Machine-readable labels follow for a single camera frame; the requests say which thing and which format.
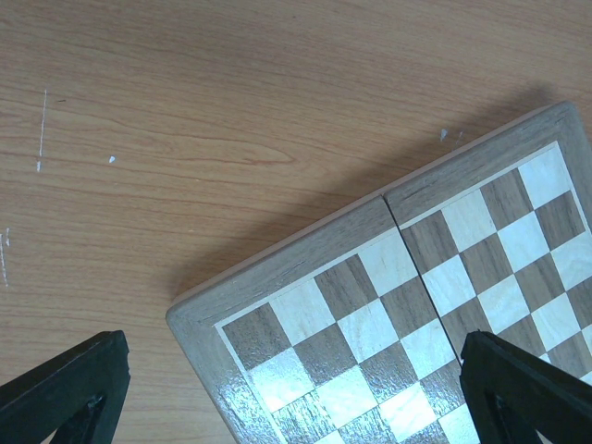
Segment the wood grain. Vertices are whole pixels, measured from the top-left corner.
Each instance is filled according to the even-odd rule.
[[[585,0],[2,6],[0,382],[122,328],[116,442],[232,442],[180,290],[531,109],[592,128]]]

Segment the light square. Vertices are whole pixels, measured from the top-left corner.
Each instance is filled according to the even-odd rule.
[[[580,377],[580,380],[586,382],[588,386],[592,386],[592,372],[588,373],[587,375],[583,375]]]
[[[435,372],[455,357],[439,319],[434,319],[401,339],[401,345],[419,379]]]
[[[588,231],[551,252],[566,290],[592,276],[592,235]]]
[[[471,279],[458,254],[425,273],[424,282],[440,316],[460,307],[475,296]]]
[[[570,190],[570,178],[559,145],[519,166],[530,202],[537,209]]]
[[[496,232],[483,194],[473,191],[442,208],[442,215],[459,252],[475,245]]]
[[[315,444],[345,444],[341,435],[336,430],[333,433],[328,434],[326,437],[319,439]]]
[[[450,444],[479,444],[479,436],[466,404],[443,416],[439,422]]]
[[[592,354],[592,326],[588,326],[582,329],[582,335],[584,335],[584,341]]]
[[[293,349],[287,349],[249,372],[270,412],[275,412],[315,388]]]
[[[331,379],[317,388],[316,393],[336,428],[376,406],[376,399],[358,366]]]
[[[335,323],[314,279],[285,292],[270,305],[292,345]]]
[[[478,298],[496,335],[530,314],[514,275],[485,290]]]
[[[418,382],[380,404],[380,411],[397,442],[403,442],[437,419]]]
[[[537,215],[529,213],[498,231],[499,240],[514,272],[549,252]]]
[[[574,309],[565,293],[535,310],[533,320],[547,351],[580,331]]]
[[[358,253],[378,296],[417,276],[398,230]]]
[[[338,324],[358,363],[399,340],[379,299],[348,314]]]

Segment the wooden table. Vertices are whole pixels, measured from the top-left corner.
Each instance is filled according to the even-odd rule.
[[[232,442],[176,294],[538,106],[592,128],[590,4],[479,3],[8,0],[0,383],[121,328],[116,441]]]

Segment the folding chessboard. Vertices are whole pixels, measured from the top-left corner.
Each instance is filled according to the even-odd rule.
[[[592,152],[538,110],[181,295],[167,321],[239,442],[477,444],[492,331],[592,384]]]

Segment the checkered pattern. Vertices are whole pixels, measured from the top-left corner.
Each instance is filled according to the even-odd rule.
[[[417,224],[439,242],[422,276],[457,353],[487,330],[592,380],[592,235],[559,146]]]
[[[398,230],[224,331],[287,442],[478,443]]]

